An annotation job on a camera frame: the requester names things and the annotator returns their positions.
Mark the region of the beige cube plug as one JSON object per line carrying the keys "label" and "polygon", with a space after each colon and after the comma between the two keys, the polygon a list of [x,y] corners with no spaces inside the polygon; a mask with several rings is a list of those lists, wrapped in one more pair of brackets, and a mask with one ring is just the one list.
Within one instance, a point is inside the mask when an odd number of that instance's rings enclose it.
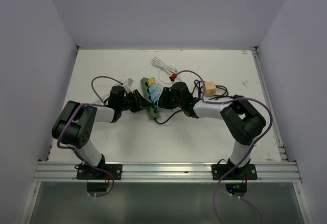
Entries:
{"label": "beige cube plug", "polygon": [[205,82],[203,88],[205,97],[212,97],[216,94],[217,87],[212,81]]}

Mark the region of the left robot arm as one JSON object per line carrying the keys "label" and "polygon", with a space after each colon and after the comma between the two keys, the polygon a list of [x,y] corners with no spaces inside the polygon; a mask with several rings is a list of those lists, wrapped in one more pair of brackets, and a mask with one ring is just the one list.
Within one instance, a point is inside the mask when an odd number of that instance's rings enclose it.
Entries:
{"label": "left robot arm", "polygon": [[94,179],[105,176],[104,156],[91,141],[95,123],[114,123],[124,111],[139,112],[152,106],[138,90],[128,93],[122,86],[114,86],[104,104],[68,101],[52,128],[57,147],[71,150]]}

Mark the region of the green power strip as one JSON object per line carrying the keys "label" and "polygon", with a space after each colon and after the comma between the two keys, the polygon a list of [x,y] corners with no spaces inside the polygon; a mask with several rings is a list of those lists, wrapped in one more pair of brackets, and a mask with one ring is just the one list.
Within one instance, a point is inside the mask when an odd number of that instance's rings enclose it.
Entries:
{"label": "green power strip", "polygon": [[144,98],[150,102],[150,107],[147,108],[147,112],[150,120],[155,120],[160,117],[158,109],[154,107],[154,103],[151,99],[149,90],[148,90],[148,78],[143,77],[141,80],[141,87],[143,91]]}

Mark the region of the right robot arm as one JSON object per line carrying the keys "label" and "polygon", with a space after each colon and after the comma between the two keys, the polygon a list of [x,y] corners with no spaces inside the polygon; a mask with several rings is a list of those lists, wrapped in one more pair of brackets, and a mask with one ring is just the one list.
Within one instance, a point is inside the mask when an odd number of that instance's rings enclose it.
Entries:
{"label": "right robot arm", "polygon": [[162,90],[156,105],[164,109],[178,108],[191,118],[224,121],[235,140],[227,161],[228,175],[237,180],[246,173],[254,142],[266,126],[264,117],[248,100],[234,96],[221,102],[204,101],[194,97],[184,82],[177,82],[171,88]]}

